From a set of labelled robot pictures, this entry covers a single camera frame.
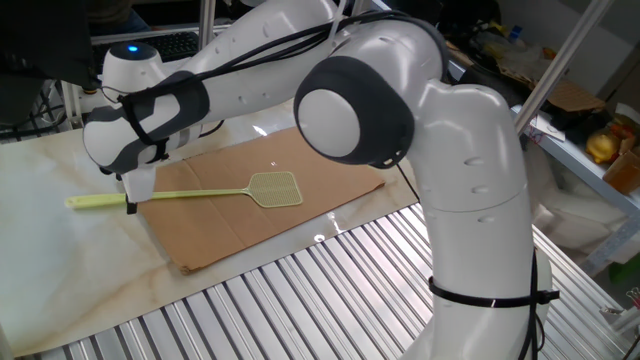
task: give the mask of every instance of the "white robotic arm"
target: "white robotic arm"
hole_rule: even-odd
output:
[[[543,254],[533,262],[526,176],[504,99],[440,82],[444,42],[407,16],[351,18],[332,43],[307,30],[326,27],[334,12],[330,0],[271,0],[173,74],[142,44],[112,48],[105,96],[137,93],[91,114],[89,155],[122,175],[130,202],[145,201],[155,161],[196,140],[203,123],[295,94],[298,128],[323,156],[379,168],[407,156],[414,168],[436,296],[427,329],[403,358],[534,358],[536,309],[543,322],[554,294],[538,291],[551,288],[551,270]],[[298,48],[285,50],[292,43]],[[261,63],[265,56],[277,61]]]

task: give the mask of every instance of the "metal pole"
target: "metal pole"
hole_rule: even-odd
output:
[[[198,50],[204,49],[213,40],[213,20],[216,14],[216,0],[200,0],[200,31]]]
[[[542,79],[540,79],[540,82],[522,106],[522,110],[518,113],[518,117],[516,118],[516,130],[518,134],[522,134],[522,131],[524,131],[527,124],[529,124],[529,120],[533,118],[538,109],[540,109],[540,106],[542,106],[542,103],[544,103],[549,94],[551,94],[551,91],[560,80],[562,74],[564,74],[571,60],[573,60],[573,57],[589,34],[589,31],[598,25],[612,3],[613,0],[591,1],[591,4],[589,4],[587,10],[585,10],[580,20],[578,20],[578,23],[573,28],[571,34],[569,34],[569,37],[567,37],[562,48],[560,48],[558,55],[544,75],[542,75]]]
[[[355,4],[353,4],[353,11],[351,12],[353,15],[362,14],[363,12],[371,9],[371,0],[356,0]]]
[[[598,274],[607,265],[607,260],[625,245],[640,229],[640,210],[629,216],[613,234],[600,244],[580,264],[580,268],[589,276]]]
[[[11,355],[11,348],[9,348],[9,342],[4,336],[2,326],[0,326],[0,360],[13,360],[13,355]]]

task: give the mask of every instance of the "black cable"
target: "black cable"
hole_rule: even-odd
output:
[[[536,322],[538,323],[538,326],[540,326],[540,336],[542,337],[542,341],[540,341],[540,346],[538,346],[538,351],[542,351],[542,348],[544,347],[544,342],[546,340],[546,336],[544,335],[544,327],[542,326],[542,320],[540,320],[540,316],[538,316],[538,314],[536,314]]]
[[[49,111],[58,110],[58,109],[61,109],[63,107],[64,107],[64,105],[56,105],[56,106],[52,107],[51,109],[43,110],[43,111],[41,111],[39,113],[36,113],[35,115],[29,115],[24,121],[19,122],[19,123],[15,124],[15,125],[0,126],[0,131],[12,130],[14,128],[19,128],[19,127],[23,126],[24,124],[26,124],[26,123],[28,123],[28,122],[30,122],[32,120],[35,120],[38,117],[41,117],[42,115],[48,113]]]
[[[538,314],[536,313],[537,309],[537,300],[536,294],[538,292],[538,264],[536,261],[535,251],[533,252],[533,261],[531,264],[531,284],[530,284],[530,296],[531,303],[529,304],[529,321],[527,325],[527,334],[524,337],[524,344],[522,344],[522,348],[520,349],[520,355],[518,356],[518,360],[524,360],[527,356],[527,352],[529,350],[529,346],[531,345],[531,360],[538,360],[538,344],[537,344],[537,325],[536,325],[536,317]]]
[[[397,12],[397,11],[384,11],[384,12],[376,12],[376,13],[367,13],[367,14],[363,14],[363,15],[358,15],[358,16],[354,16],[351,18],[347,18],[345,20],[342,20],[340,22],[340,25],[338,26],[338,30],[342,30],[344,27],[351,25],[353,23],[356,22],[371,22],[371,21],[378,21],[378,20],[383,20],[386,18],[393,18],[393,17],[406,17],[407,15],[401,12]],[[205,72],[201,72],[195,75],[192,75],[190,77],[187,77],[185,79],[182,79],[180,81],[174,82],[174,83],[167,83],[167,84],[162,84],[162,85],[156,85],[152,88],[148,88],[145,90],[141,90],[132,94],[129,94],[127,97],[129,97],[129,101],[133,101],[134,99],[139,100],[139,99],[144,99],[144,98],[156,98],[159,96],[163,96],[163,95],[167,95],[170,94],[172,92],[174,92],[176,89],[181,88],[183,86],[187,86],[189,84],[193,84],[193,83],[197,83],[197,82],[201,82],[203,80],[212,78],[212,77],[216,77],[216,76],[221,76],[221,75],[225,75],[231,72],[235,72],[235,71],[239,71],[239,70],[243,70],[246,69],[248,67],[252,67],[252,66],[257,66],[260,64],[264,64],[266,62],[270,62],[270,61],[275,61],[275,59],[280,60],[280,58],[274,56],[274,54],[271,55],[267,55],[264,58],[261,59],[257,59],[257,60],[253,60],[251,61],[251,65],[247,66],[245,64],[240,64],[241,62],[248,60],[256,55],[259,55],[260,53],[269,50],[273,47],[285,44],[287,42],[293,41],[293,40],[297,40],[300,38],[303,38],[305,36],[309,36],[309,35],[313,35],[316,34],[318,37],[315,38],[314,41],[309,41],[311,39],[307,39],[305,40],[303,43],[305,43],[307,46],[308,45],[312,45],[315,43],[315,41],[318,41],[318,39],[326,36],[328,38],[329,32],[331,30],[331,26],[332,26],[332,22],[327,23],[327,24],[322,24],[322,25],[318,25],[306,30],[302,30],[300,32],[297,32],[295,34],[291,34],[291,35],[287,35],[285,37],[282,37],[280,39],[276,39],[274,41],[271,41],[267,44],[264,44],[262,46],[259,46],[243,55],[240,55],[238,57],[236,57],[235,59],[232,59],[230,61],[228,61],[227,63],[219,66],[216,69],[213,70],[209,70],[209,71],[205,71]],[[297,51],[301,48],[304,48],[305,45],[301,46],[299,44],[293,45],[287,49],[281,50],[279,51],[277,54],[282,57],[282,56],[286,56],[289,55],[290,53]]]
[[[13,139],[13,138],[18,138],[18,137],[33,136],[33,135],[39,135],[39,134],[48,133],[49,131],[57,129],[58,125],[62,124],[66,119],[67,119],[67,116],[63,115],[62,117],[60,117],[60,119],[58,121],[52,123],[51,125],[49,125],[47,127],[34,129],[34,130],[22,130],[22,131],[0,133],[0,140]]]
[[[205,136],[209,136],[209,135],[213,134],[214,132],[220,130],[220,128],[222,127],[222,124],[224,124],[224,120],[220,120],[220,123],[218,125],[216,125],[216,127],[214,127],[213,129],[207,131],[206,133],[200,134],[200,136],[198,136],[198,139],[199,138],[203,138]]]
[[[411,183],[409,182],[409,179],[407,178],[407,175],[405,175],[404,171],[400,167],[400,164],[396,164],[396,166],[398,167],[398,170],[400,170],[400,174],[402,174],[402,177],[404,178],[404,181],[407,183],[407,185],[409,185],[409,188],[411,189],[411,192],[413,193],[413,195],[416,197],[416,200],[418,200],[418,202],[420,202],[420,196],[418,196],[418,193],[413,188],[413,185],[411,185]]]

